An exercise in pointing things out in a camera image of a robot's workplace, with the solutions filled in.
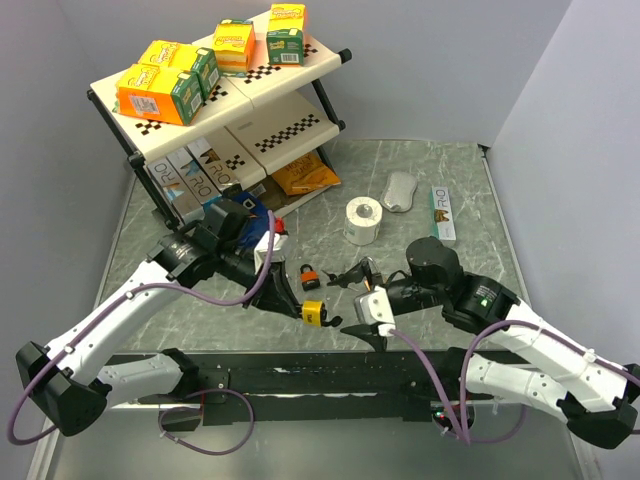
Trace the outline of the orange padlock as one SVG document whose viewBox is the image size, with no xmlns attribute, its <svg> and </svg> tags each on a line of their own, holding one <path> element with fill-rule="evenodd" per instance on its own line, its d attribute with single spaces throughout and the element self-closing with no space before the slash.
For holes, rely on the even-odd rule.
<svg viewBox="0 0 640 480">
<path fill-rule="evenodd" d="M 321 286 L 319 275 L 310 264 L 300 267 L 300 282 L 304 291 L 318 289 Z"/>
</svg>

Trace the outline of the long shackle brass padlock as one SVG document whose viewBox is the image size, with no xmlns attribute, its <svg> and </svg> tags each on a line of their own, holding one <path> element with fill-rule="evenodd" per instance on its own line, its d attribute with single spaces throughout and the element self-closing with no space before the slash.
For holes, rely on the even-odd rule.
<svg viewBox="0 0 640 480">
<path fill-rule="evenodd" d="M 367 256 L 362 260 L 366 288 L 371 291 L 376 286 L 383 286 L 385 280 L 377 263 Z"/>
</svg>

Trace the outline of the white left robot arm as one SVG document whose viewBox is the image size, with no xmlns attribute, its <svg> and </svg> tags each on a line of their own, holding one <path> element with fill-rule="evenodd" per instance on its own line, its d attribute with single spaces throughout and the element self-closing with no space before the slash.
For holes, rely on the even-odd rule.
<svg viewBox="0 0 640 480">
<path fill-rule="evenodd" d="M 298 319 L 302 305 L 284 265 L 288 237 L 273 212 L 252 254 L 239 242 L 253 217 L 230 199 L 214 201 L 201 220 L 162 237 L 131 277 L 105 302 L 46 345 L 25 344 L 16 354 L 24 392 L 63 435 L 77 435 L 119 403 L 154 394 L 177 402 L 198 387 L 196 366 L 176 349 L 131 365 L 133 379 L 105 372 L 117 348 L 180 295 L 205 303 L 277 313 Z"/>
</svg>

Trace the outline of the yellow padlock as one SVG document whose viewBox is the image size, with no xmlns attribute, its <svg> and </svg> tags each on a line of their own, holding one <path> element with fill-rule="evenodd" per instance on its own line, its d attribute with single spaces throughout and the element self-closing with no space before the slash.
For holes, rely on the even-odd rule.
<svg viewBox="0 0 640 480">
<path fill-rule="evenodd" d="M 321 328 L 339 327 L 343 319 L 340 316 L 328 318 L 328 312 L 322 301 L 305 300 L 301 309 L 302 321 L 311 326 Z"/>
</svg>

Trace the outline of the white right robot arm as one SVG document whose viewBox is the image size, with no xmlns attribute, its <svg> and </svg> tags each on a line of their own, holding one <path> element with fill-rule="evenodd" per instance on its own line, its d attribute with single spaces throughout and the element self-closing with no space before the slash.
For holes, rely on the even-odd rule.
<svg viewBox="0 0 640 480">
<path fill-rule="evenodd" d="M 367 286 L 354 301 L 357 324 L 343 333 L 383 352 L 388 338 L 402 335 L 397 316 L 438 307 L 474 336 L 458 364 L 437 373 L 444 396 L 484 394 L 543 411 L 602 449 L 638 434 L 638 365 L 608 361 L 572 340 L 498 281 L 464 271 L 456 251 L 433 236 L 413 241 L 406 260 L 400 279 L 382 277 L 369 257 L 328 276 L 332 286 Z"/>
</svg>

